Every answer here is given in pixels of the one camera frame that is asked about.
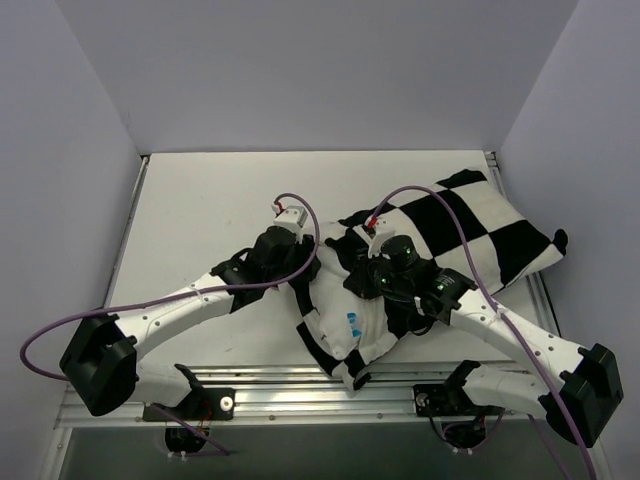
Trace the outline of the white pillow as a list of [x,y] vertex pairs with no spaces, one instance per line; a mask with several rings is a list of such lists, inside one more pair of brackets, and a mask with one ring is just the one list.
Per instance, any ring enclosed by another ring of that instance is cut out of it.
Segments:
[[349,272],[332,249],[320,247],[317,257],[321,268],[310,284],[316,311],[307,319],[314,339],[337,360],[355,351],[366,364],[384,356],[398,342],[388,328],[384,300],[365,300],[346,289]]

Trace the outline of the black white checkered pillowcase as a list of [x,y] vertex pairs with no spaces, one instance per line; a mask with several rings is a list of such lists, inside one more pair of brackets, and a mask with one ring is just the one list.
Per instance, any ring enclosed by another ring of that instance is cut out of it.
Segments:
[[[480,171],[462,170],[430,188],[432,195],[414,192],[385,204],[380,220],[396,234],[410,236],[422,258],[467,277],[477,272],[490,294],[555,264],[566,254],[568,236],[564,230],[552,236],[537,230]],[[370,211],[360,210],[320,227],[320,247],[332,249],[349,274],[365,245],[356,230],[370,216]],[[362,388],[370,379],[368,365],[379,358],[366,364],[357,351],[345,360],[333,358],[314,339],[307,324],[316,311],[311,295],[309,300],[296,300],[302,315],[296,330],[310,355],[327,375],[342,381],[349,390]],[[388,328],[398,342],[409,333],[422,336],[432,328],[420,331],[384,309]]]

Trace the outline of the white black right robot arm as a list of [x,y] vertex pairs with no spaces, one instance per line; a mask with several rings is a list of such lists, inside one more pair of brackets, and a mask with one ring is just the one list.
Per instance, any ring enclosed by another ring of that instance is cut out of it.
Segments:
[[424,331],[436,323],[484,341],[523,368],[507,373],[463,361],[447,378],[455,412],[501,407],[543,418],[565,440],[587,448],[599,439],[624,394],[617,359],[601,344],[586,348],[505,308],[479,283],[422,258],[407,235],[358,229],[365,245],[345,284],[381,298],[392,316]]

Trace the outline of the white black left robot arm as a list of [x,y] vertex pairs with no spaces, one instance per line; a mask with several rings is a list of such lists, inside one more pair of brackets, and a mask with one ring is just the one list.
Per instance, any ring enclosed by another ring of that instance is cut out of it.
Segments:
[[315,246],[310,234],[298,236],[271,226],[253,247],[156,305],[83,318],[60,368],[96,417],[137,401],[157,404],[179,419],[193,419],[210,404],[205,387],[186,366],[155,364],[146,356],[206,320],[261,300],[275,281],[297,270],[304,278],[314,277],[320,267]]

